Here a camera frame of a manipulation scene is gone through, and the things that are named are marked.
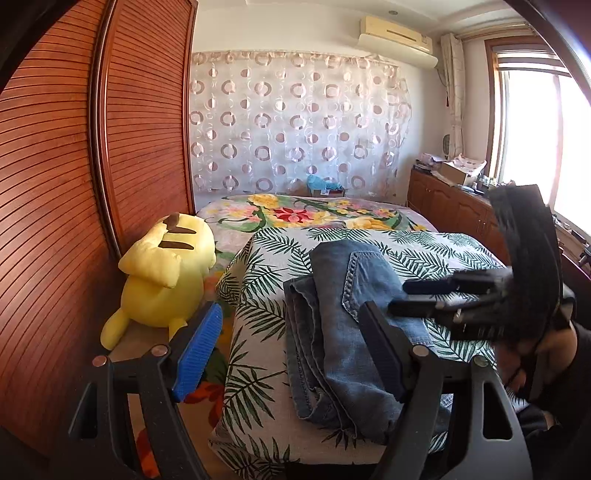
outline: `white wall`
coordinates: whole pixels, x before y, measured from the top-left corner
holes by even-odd
[[[508,35],[531,35],[531,32],[511,32]],[[474,160],[487,160],[490,96],[488,88],[488,64],[484,38],[464,41],[466,66],[466,103],[463,117],[464,155]]]
[[[197,10],[193,51],[300,50],[364,56],[358,50],[363,12],[316,4],[265,4]],[[400,63],[413,107],[402,145],[399,175],[408,185],[413,161],[421,152],[440,153],[446,125],[446,92],[437,72]],[[404,203],[404,193],[396,202]]]

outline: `denim fabric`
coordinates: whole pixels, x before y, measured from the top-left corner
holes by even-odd
[[[297,414],[385,444],[402,405],[379,379],[357,324],[359,308],[373,300],[412,343],[433,348],[433,341],[422,321],[388,313],[388,303],[406,294],[377,247],[322,243],[310,261],[311,277],[285,284],[287,371]],[[449,399],[442,404],[436,433],[449,421]]]
[[[324,339],[312,275],[285,282],[287,369],[299,418],[329,428],[353,423],[324,377]]]

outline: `window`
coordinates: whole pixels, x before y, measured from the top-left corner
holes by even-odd
[[[489,175],[537,184],[558,217],[591,235],[591,106],[541,39],[485,44],[493,92]]]

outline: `air conditioner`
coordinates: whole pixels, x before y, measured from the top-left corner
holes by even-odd
[[[431,38],[381,18],[361,19],[361,35],[357,47],[424,69],[432,69],[437,65]]]

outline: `yellow plush toy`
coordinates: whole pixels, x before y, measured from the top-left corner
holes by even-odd
[[[112,350],[130,320],[168,327],[172,338],[201,303],[203,278],[215,262],[213,233],[203,219],[173,213],[160,220],[119,261],[129,277],[121,308],[100,334],[102,345]]]

